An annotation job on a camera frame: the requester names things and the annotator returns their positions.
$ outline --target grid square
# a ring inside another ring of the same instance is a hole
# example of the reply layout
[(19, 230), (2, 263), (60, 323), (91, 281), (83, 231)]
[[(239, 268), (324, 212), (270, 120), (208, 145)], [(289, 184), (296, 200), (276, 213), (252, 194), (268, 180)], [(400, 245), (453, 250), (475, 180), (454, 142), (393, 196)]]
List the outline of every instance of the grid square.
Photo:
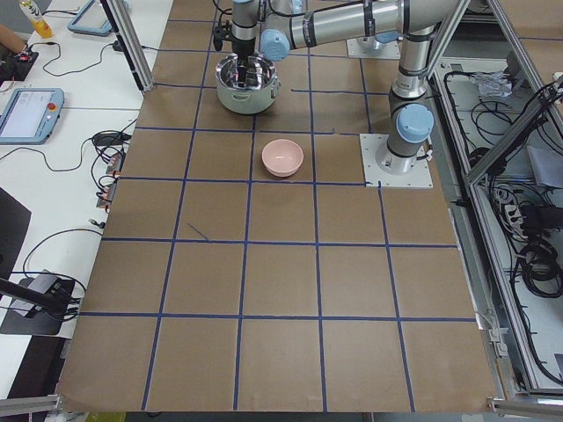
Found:
[(200, 86), (207, 56), (207, 53), (159, 51), (153, 69), (155, 82)]
[(314, 91), (363, 92), (360, 61), (350, 58), (311, 57)]
[(388, 95), (368, 95), (368, 105), (371, 133), (389, 134), (391, 132), (391, 118), (389, 116)]
[(314, 246), (248, 246), (245, 315), (316, 316)]
[(168, 19), (213, 20), (214, 16), (215, 8), (208, 0), (174, 0)]
[(247, 180), (252, 134), (197, 132), (190, 157), (189, 178)]
[(252, 130), (252, 116), (227, 110), (217, 97), (217, 89), (205, 88), (201, 92), (198, 129)]
[(120, 180), (104, 237), (172, 239), (181, 182)]
[(366, 91), (384, 94), (386, 97), (397, 77), (398, 62), (395, 60), (363, 59), (362, 67)]
[(364, 183), (356, 135), (315, 135), (315, 164), (318, 182)]
[(403, 323), (403, 336), (416, 411), (487, 411), (496, 393), (475, 323)]
[(247, 195), (246, 183), (188, 182), (178, 238), (244, 240)]
[(312, 186), (252, 186), (250, 240), (314, 242), (314, 227)]
[[(323, 0), (320, 7), (329, 7), (330, 3), (339, 4), (336, 2), (328, 2)], [(333, 57), (345, 57), (348, 58), (348, 49), (345, 41), (335, 41), (329, 42), (327, 44), (321, 44), (311, 49), (311, 56), (316, 55), (330, 55)]]
[(158, 312), (171, 244), (102, 242), (82, 311)]
[(143, 178), (184, 178), (191, 141), (191, 131), (137, 129), (122, 174)]
[(317, 321), (243, 322), (238, 409), (322, 411)]
[[(303, 164), (299, 171), (288, 178), (278, 178), (270, 173), (262, 162), (262, 150), (267, 143), (274, 139), (286, 138), (297, 143), (303, 150)], [(254, 144), (254, 158), (252, 161), (252, 179), (253, 180), (282, 180), (282, 181), (304, 181), (312, 182), (313, 180), (313, 163), (312, 163), (312, 147), (311, 135), (299, 134), (271, 134), (258, 133)]]
[[(544, 84), (553, 80), (553, 73), (561, 70), (560, 57), (563, 55), (563, 39), (561, 40), (521, 40), (526, 53)], [(559, 110), (563, 109), (561, 104), (556, 105)]]
[(165, 318), (147, 411), (232, 411), (237, 321)]
[(382, 189), (392, 244), (456, 244), (435, 166), (430, 170), (432, 189)]
[(156, 318), (80, 316), (56, 388), (65, 410), (141, 410), (156, 327)]
[(375, 243), (384, 241), (377, 191), (363, 186), (318, 186), (320, 242)]
[(563, 39), (562, 2), (538, 0), (534, 7), (523, 0), (500, 0), (499, 3), (519, 37)]
[(160, 42), (161, 50), (208, 51), (213, 24), (169, 20)]
[(309, 90), (309, 60), (306, 55), (289, 55), (276, 62), (275, 68), (285, 91)]
[(368, 131), (366, 101), (362, 94), (313, 93), (315, 132), (365, 134)]
[(282, 86), (275, 102), (256, 117), (259, 131), (311, 132), (309, 92), (294, 92)]
[(242, 244), (176, 244), (165, 312), (238, 314), (243, 249)]
[(157, 86), (145, 93), (138, 127), (194, 127), (199, 88)]
[(323, 315), (395, 317), (385, 248), (321, 247)]
[(397, 323), (324, 321), (329, 411), (410, 411)]
[(457, 249), (393, 248), (391, 256), (401, 316), (475, 317)]

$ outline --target metal base plate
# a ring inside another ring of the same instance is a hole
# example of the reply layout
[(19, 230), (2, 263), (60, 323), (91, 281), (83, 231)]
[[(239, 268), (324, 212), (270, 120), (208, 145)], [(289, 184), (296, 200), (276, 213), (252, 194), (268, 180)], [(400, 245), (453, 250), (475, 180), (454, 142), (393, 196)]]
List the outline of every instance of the metal base plate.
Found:
[[(368, 187), (403, 187), (408, 189), (430, 189), (432, 177), (426, 160), (417, 161), (413, 169), (407, 174), (395, 176), (381, 170), (376, 163), (376, 151), (379, 146), (387, 142), (388, 135), (382, 134), (360, 134), (360, 145), (362, 147), (363, 174)], [(424, 149), (420, 147), (419, 156), (424, 155)]]
[(358, 44), (356, 38), (347, 40), (346, 44), (348, 47), (348, 57), (358, 59), (398, 60), (401, 56), (397, 41), (389, 42), (385, 47), (378, 50), (362, 47)]

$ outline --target table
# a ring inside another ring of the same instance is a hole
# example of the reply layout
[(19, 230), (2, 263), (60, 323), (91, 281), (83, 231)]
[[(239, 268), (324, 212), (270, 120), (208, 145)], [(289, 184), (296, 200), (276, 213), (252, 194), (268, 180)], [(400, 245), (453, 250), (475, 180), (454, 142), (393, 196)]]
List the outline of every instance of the table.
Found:
[[(143, 45), (158, 46), (165, 27), (172, 0), (151, 2), (150, 0), (129, 0), (131, 18)], [(54, 0), (50, 9), (72, 10), (77, 3), (70, 0)], [(53, 63), (52, 71), (80, 69), (98, 60), (99, 50), (114, 36), (98, 38), (71, 33), (66, 30), (67, 18), (48, 15), (53, 27), (53, 41), (62, 46), (62, 58)], [(40, 41), (34, 33), (30, 43)], [(41, 66), (50, 60), (56, 47), (41, 46), (39, 60), (24, 82), (18, 87), (60, 87), (65, 91), (65, 104), (61, 118), (52, 136), (44, 145), (34, 146), (43, 151), (49, 163), (55, 168), (69, 168), (78, 163), (81, 143), (98, 131), (120, 130), (132, 122), (141, 107), (143, 95), (137, 90), (125, 58), (121, 53), (108, 48), (104, 61), (98, 67), (84, 73), (63, 77), (47, 75)], [(150, 66), (156, 54), (147, 52)], [(0, 93), (0, 108), (11, 96), (11, 90)], [(0, 156), (16, 147), (0, 146)], [(53, 173), (49, 171), (39, 154), (18, 151), (0, 161), (2, 188), (32, 211), (32, 220), (14, 271), (21, 271), (22, 260), (44, 237), (63, 229), (96, 229), (88, 223), (90, 218), (104, 221), (106, 213), (96, 208), (97, 198), (91, 180), (90, 168), (96, 153), (91, 143), (84, 147), (84, 163), (76, 171)], [(102, 174), (105, 165), (97, 164), (96, 174)], [(31, 270), (50, 269), (54, 272), (72, 275), (85, 284), (90, 277), (99, 237), (91, 233), (69, 233), (53, 238), (46, 247), (38, 250), (30, 261)], [(11, 280), (22, 278), (14, 273)], [(6, 306), (9, 299), (4, 297), (0, 304)], [(0, 320), (5, 310), (0, 309)], [(60, 336), (70, 338), (74, 321), (65, 323)], [(18, 367), (26, 352), (30, 336), (0, 335), (0, 399), (6, 398)]]

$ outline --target yellow bottle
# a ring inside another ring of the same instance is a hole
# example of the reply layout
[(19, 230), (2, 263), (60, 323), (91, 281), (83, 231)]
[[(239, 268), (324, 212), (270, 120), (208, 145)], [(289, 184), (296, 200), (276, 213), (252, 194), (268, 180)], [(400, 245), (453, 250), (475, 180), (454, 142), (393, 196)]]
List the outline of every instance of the yellow bottle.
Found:
[(37, 7), (37, 4), (35, 4), (33, 0), (20, 0), (19, 7), (22, 12), (25, 13), (41, 38), (51, 38), (53, 36), (51, 27), (45, 22), (39, 7)]

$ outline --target tablet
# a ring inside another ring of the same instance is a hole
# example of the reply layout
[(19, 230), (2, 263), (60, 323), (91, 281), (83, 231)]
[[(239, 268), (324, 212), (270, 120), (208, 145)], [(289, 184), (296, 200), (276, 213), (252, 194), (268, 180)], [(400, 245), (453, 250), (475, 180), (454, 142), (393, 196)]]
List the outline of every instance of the tablet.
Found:
[(60, 88), (17, 88), (0, 117), (0, 144), (44, 143), (53, 132), (63, 103)]

